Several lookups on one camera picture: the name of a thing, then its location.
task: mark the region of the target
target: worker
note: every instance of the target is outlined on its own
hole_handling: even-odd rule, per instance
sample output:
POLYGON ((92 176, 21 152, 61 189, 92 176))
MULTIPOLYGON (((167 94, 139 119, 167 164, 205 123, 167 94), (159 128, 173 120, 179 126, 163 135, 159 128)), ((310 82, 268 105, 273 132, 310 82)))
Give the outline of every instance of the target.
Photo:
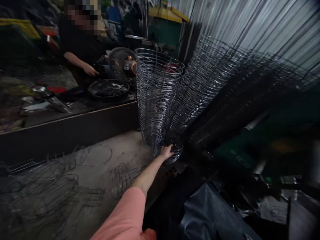
POLYGON ((106 59, 106 50, 117 44, 101 37, 101 13, 82 0, 65 0, 64 14, 59 20, 63 56, 89 76, 99 73, 93 64, 106 59))
POLYGON ((172 144, 162 146, 160 155, 136 178, 123 194, 115 209, 91 240, 156 239, 156 232, 150 228, 142 232, 142 222, 147 192, 165 160, 174 153, 172 144))

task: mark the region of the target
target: metal wire cage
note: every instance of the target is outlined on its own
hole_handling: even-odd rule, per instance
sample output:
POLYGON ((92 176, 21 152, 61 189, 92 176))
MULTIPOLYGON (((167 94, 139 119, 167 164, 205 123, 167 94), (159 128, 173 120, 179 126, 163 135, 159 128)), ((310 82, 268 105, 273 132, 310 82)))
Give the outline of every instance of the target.
POLYGON ((242 127, 287 94, 303 91, 318 81, 316 75, 282 57, 254 51, 248 51, 246 56, 192 126, 187 136, 189 145, 202 149, 219 136, 242 127))
POLYGON ((174 152, 174 155, 168 158, 164 163, 174 163, 180 157, 183 151, 182 141, 176 135, 159 134, 155 139, 153 157, 156 158, 161 153, 162 146, 169 146, 170 144, 173 145, 171 151, 174 152))
POLYGON ((219 94, 237 65, 248 60, 249 51, 202 36, 177 89, 170 110, 169 134, 181 135, 219 94))
POLYGON ((153 146, 168 121, 184 64, 154 50, 139 48, 137 53, 137 96, 141 135, 153 146))

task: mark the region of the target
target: corrugated metal wall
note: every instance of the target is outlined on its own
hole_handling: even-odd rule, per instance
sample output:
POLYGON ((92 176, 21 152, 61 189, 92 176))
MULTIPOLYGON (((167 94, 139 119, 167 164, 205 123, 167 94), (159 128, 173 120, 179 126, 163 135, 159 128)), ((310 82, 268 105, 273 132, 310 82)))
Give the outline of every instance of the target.
POLYGON ((316 0, 169 0, 190 17, 179 59, 189 62, 202 34, 271 52, 319 72, 320 17, 316 0))

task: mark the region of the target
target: scrap wire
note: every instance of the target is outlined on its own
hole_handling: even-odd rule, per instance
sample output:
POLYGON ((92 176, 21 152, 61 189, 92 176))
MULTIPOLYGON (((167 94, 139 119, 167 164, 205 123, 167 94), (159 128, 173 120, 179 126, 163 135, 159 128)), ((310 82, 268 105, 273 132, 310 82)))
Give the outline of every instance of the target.
POLYGON ((130 187, 134 180, 147 166, 129 169, 126 164, 121 163, 110 171, 110 192, 114 199, 120 199, 124 192, 130 187))
MULTIPOLYGON (((81 188, 76 174, 66 174, 81 164, 89 149, 64 158, 46 160, 28 171, 0 177, 0 234, 4 239, 65 239, 67 226, 78 226, 83 217, 101 204, 104 191, 81 188), (70 216, 77 216, 77 223, 70 216)), ((21 168, 33 160, 23 162, 21 168)))
POLYGON ((139 48, 137 52, 137 97, 143 142, 154 145, 163 133, 169 108, 184 65, 164 53, 139 48))
POLYGON ((174 163, 181 155, 183 151, 183 144, 179 137, 176 135, 166 135, 159 134, 155 141, 155 147, 153 151, 153 157, 156 158, 161 153, 162 146, 169 146, 172 144, 171 152, 174 152, 174 155, 169 157, 164 164, 172 164, 174 163))

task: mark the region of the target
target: stack of wire fan guards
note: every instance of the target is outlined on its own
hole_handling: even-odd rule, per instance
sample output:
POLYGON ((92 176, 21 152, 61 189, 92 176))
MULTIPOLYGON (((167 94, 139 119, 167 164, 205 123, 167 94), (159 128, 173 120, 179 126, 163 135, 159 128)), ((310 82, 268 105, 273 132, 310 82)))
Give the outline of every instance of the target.
POLYGON ((136 53, 141 135, 144 143, 154 146, 164 132, 184 65, 154 50, 139 48, 136 53))

